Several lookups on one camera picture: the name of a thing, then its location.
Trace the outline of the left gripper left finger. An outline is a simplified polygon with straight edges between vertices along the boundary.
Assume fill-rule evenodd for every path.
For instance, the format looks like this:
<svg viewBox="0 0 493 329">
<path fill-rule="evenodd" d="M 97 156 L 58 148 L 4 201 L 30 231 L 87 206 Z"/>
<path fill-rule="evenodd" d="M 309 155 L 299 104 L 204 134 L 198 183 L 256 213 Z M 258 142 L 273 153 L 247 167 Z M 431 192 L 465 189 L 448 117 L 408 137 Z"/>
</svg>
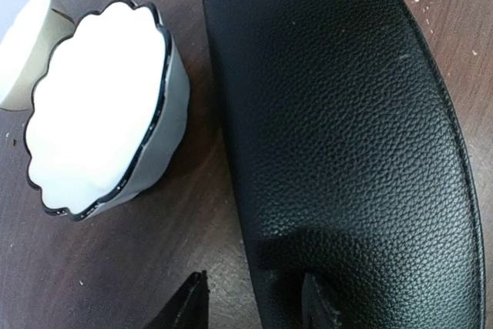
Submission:
<svg viewBox="0 0 493 329">
<path fill-rule="evenodd" d="M 210 291 L 207 273 L 193 272 L 145 329 L 207 329 Z"/>
</svg>

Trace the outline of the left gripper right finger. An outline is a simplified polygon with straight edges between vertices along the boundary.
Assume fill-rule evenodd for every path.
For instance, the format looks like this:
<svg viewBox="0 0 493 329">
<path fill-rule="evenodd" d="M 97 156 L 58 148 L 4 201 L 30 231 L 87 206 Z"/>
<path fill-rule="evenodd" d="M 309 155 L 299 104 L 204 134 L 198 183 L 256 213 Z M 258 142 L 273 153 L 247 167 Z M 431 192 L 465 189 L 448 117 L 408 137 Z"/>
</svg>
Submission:
<svg viewBox="0 0 493 329">
<path fill-rule="evenodd" d="M 305 329 L 341 329 L 340 300 L 327 279 L 306 273 L 302 286 L 302 321 Z"/>
</svg>

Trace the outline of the black zippered tool case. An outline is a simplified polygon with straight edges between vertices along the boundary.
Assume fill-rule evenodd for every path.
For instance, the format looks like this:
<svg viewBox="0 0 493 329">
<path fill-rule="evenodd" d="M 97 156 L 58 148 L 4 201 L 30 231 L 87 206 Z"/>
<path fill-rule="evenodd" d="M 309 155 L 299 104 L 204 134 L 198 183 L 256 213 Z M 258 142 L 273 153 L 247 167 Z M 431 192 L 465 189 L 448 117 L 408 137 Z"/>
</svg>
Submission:
<svg viewBox="0 0 493 329">
<path fill-rule="evenodd" d="M 468 153 L 404 0 L 203 0 L 265 328 L 303 328 L 306 273 L 342 328 L 482 328 Z"/>
</svg>

